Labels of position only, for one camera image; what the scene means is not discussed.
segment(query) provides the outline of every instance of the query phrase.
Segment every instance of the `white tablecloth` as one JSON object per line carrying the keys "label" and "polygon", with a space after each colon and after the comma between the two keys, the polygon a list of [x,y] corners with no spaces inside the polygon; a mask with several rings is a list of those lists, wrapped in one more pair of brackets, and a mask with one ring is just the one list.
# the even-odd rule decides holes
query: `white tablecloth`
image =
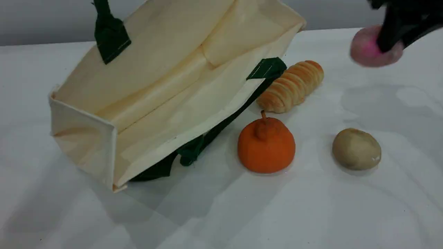
{"label": "white tablecloth", "polygon": [[[293,112],[296,158],[273,176],[239,163],[237,137],[253,104],[191,167],[112,194],[49,136],[47,94],[93,43],[0,47],[0,248],[441,249],[443,30],[396,65],[348,56],[357,29],[304,31],[284,61],[315,60],[323,85]],[[331,156],[340,130],[371,133],[383,156],[353,173]]]}

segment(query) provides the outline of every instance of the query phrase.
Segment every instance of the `potato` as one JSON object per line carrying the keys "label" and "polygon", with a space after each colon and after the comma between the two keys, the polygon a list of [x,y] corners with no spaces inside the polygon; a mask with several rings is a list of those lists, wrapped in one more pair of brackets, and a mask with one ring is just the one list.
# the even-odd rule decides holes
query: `potato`
{"label": "potato", "polygon": [[348,128],[335,137],[332,154],[347,169],[369,170],[379,164],[381,147],[369,133]]}

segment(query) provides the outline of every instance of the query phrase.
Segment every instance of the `cream tote bag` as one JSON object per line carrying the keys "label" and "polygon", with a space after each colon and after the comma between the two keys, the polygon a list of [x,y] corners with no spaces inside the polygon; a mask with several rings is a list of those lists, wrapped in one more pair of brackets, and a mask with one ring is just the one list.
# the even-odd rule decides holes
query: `cream tote bag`
{"label": "cream tote bag", "polygon": [[306,25],[279,0],[148,0],[124,22],[94,5],[97,45],[49,94],[51,135],[114,192],[195,161]]}

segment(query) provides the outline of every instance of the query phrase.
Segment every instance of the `croissant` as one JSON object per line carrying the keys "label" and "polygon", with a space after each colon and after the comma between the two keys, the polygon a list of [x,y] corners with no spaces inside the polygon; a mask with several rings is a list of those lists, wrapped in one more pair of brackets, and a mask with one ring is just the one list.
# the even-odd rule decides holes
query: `croissant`
{"label": "croissant", "polygon": [[323,68],[314,61],[299,62],[289,67],[257,98],[267,112],[286,113],[304,102],[323,81]]}

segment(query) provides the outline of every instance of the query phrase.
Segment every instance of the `toy orange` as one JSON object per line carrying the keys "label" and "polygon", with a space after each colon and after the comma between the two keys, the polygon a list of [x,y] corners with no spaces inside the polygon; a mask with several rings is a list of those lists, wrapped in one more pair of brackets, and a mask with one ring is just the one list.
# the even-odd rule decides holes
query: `toy orange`
{"label": "toy orange", "polygon": [[295,156],[295,141],[289,129],[278,119],[255,120],[241,131],[238,157],[250,171],[269,174],[289,166]]}

